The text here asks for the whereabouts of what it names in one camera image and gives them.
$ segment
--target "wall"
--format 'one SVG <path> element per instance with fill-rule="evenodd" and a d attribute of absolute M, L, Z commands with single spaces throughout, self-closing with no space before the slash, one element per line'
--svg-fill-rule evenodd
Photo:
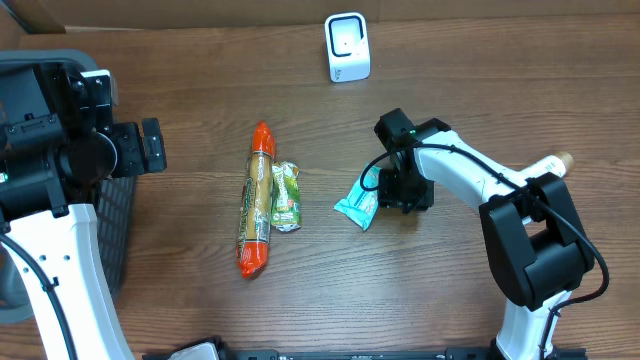
<path fill-rule="evenodd" d="M 0 50 L 18 48 L 20 36 L 24 34 L 20 25 L 4 8 L 0 7 Z"/>
<path fill-rule="evenodd" d="M 322 23 L 356 10 L 369 21 L 640 12 L 640 0 L 5 0 L 36 30 L 166 29 Z"/>

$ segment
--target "wire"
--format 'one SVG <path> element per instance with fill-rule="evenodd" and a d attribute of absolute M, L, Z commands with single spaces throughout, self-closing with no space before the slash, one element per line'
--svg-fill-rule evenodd
<path fill-rule="evenodd" d="M 58 299 L 58 295 L 54 290 L 54 284 L 49 281 L 49 277 L 44 273 L 40 265 L 27 253 L 20 245 L 18 245 L 15 241 L 11 240 L 7 235 L 0 234 L 0 242 L 3 242 L 9 249 L 13 250 L 25 263 L 27 266 L 33 270 L 33 273 L 36 275 L 40 283 L 42 284 L 42 290 L 47 293 L 49 296 L 49 301 L 51 301 L 51 306 L 53 307 L 53 312 L 56 314 L 58 318 L 58 323 L 60 324 L 60 330 L 62 331 L 62 337 L 64 339 L 64 343 L 67 347 L 67 354 L 69 355 L 69 360 L 78 359 L 78 355 L 76 354 L 76 348 L 73 343 L 73 338 L 71 337 L 71 329 L 69 328 L 69 323 L 67 322 L 67 317 L 64 315 L 64 311 L 62 310 L 62 305 L 60 304 L 60 300 Z"/>
<path fill-rule="evenodd" d="M 484 161 L 480 160 L 474 154 L 472 154 L 472 153 L 470 153 L 470 152 L 468 152 L 466 150 L 460 149 L 460 148 L 458 148 L 456 146 L 453 146 L 453 145 L 424 144 L 424 143 L 418 142 L 418 143 L 415 143 L 415 144 L 412 144 L 412 145 L 409 145 L 409 146 L 405 146 L 404 148 L 387 151 L 384 154 L 382 154 L 382 155 L 378 156 L 377 158 L 375 158 L 371 163 L 369 163 L 369 165 L 367 165 L 365 167 L 364 172 L 360 176 L 360 186 L 362 187 L 362 189 L 365 190 L 365 191 L 375 191 L 375 190 L 378 190 L 380 188 L 379 184 L 377 186 L 375 186 L 375 187 L 372 187 L 372 188 L 366 187 L 364 185 L 364 178 L 365 178 L 366 174 L 369 172 L 369 170 L 371 170 L 371 168 L 373 166 L 375 166 L 375 164 L 380 162 L 382 159 L 390 156 L 391 154 L 402 152 L 402 151 L 409 151 L 409 150 L 413 150 L 413 149 L 417 149 L 417 148 L 447 150 L 447 151 L 451 151 L 451 152 L 455 152 L 455 153 L 458 153 L 460 155 L 463 155 L 464 157 L 466 157 L 469 160 L 473 161 L 474 163 L 476 163 L 476 165 L 480 166 L 483 170 L 485 170 L 491 176 L 493 176 L 496 179 L 498 179 L 498 181 L 504 183 L 505 185 L 509 186 L 510 188 L 513 188 L 518 193 L 520 193 L 523 196 L 527 197 L 536 206 L 540 207 L 544 212 L 546 212 L 548 215 L 550 215 L 552 218 L 554 218 L 557 222 L 562 223 L 562 225 L 564 225 L 569 230 L 571 230 L 571 232 L 573 232 L 578 237 L 578 239 L 582 242 L 582 244 L 585 247 L 587 247 L 593 253 L 593 256 L 596 258 L 596 261 L 598 262 L 598 266 L 600 266 L 600 270 L 602 271 L 602 284 L 600 285 L 598 290 L 596 290 L 596 291 L 594 291 L 594 292 L 592 292 L 590 294 L 587 294 L 587 295 L 583 295 L 583 296 L 579 296 L 577 298 L 565 300 L 563 302 L 560 302 L 560 303 L 556 304 L 551 309 L 549 309 L 549 316 L 547 317 L 547 322 L 545 324 L 544 332 L 542 334 L 542 338 L 541 338 L 540 345 L 539 345 L 539 347 L 540 347 L 540 360 L 544 360 L 545 344 L 547 342 L 547 339 L 549 338 L 549 333 L 551 332 L 551 325 L 553 324 L 553 318 L 555 316 L 560 316 L 560 314 L 559 314 L 560 309 L 562 309 L 564 307 L 567 307 L 569 305 L 579 304 L 579 303 L 583 303 L 583 302 L 586 302 L 586 301 L 593 300 L 593 299 L 601 296 L 602 294 L 604 294 L 605 291 L 607 291 L 607 288 L 609 287 L 609 268 L 607 267 L 607 263 L 604 261 L 604 257 L 602 257 L 602 254 L 600 254 L 600 252 L 595 247 L 595 245 L 593 245 L 593 243 L 591 241 L 589 241 L 589 239 L 581 231 L 576 229 L 575 226 L 573 226 L 569 221 L 567 221 L 567 219 L 565 219 L 560 214 L 558 214 L 555 210 L 553 210 L 549 205 L 547 205 L 542 200 L 540 200 L 538 197 L 536 197 L 533 194 L 531 194 L 530 192 L 528 192 L 525 188 L 520 187 L 517 184 L 515 184 L 514 182 L 512 182 L 511 180 L 507 179 L 503 174 L 501 174 L 498 171 L 494 170 L 492 167 L 487 165 Z"/>

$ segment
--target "green packet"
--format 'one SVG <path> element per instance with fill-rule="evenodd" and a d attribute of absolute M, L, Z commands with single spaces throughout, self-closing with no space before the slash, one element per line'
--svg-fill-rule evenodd
<path fill-rule="evenodd" d="M 271 166 L 273 173 L 273 201 L 271 225 L 282 232 L 298 229 L 300 216 L 300 190 L 298 167 L 290 162 L 277 162 Z"/>

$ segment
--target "orange sausage wrapper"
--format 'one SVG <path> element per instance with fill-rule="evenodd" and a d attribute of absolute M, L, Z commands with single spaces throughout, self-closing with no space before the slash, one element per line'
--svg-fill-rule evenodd
<path fill-rule="evenodd" d="M 269 257 L 271 230 L 271 165 L 276 157 L 276 142 L 271 130 L 261 121 L 253 133 L 251 155 L 247 162 L 247 180 L 242 191 L 240 231 L 236 257 L 242 277 L 257 276 Z"/>

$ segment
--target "light blue wrapper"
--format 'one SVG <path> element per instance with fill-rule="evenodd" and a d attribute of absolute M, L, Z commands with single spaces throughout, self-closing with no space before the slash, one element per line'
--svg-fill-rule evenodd
<path fill-rule="evenodd" d="M 366 187 L 378 186 L 379 178 L 380 168 L 374 166 L 364 177 L 364 185 Z M 340 200 L 333 209 L 347 215 L 363 231 L 366 231 L 378 210 L 378 191 L 363 190 L 360 186 L 360 177 L 358 177 L 349 195 Z"/>

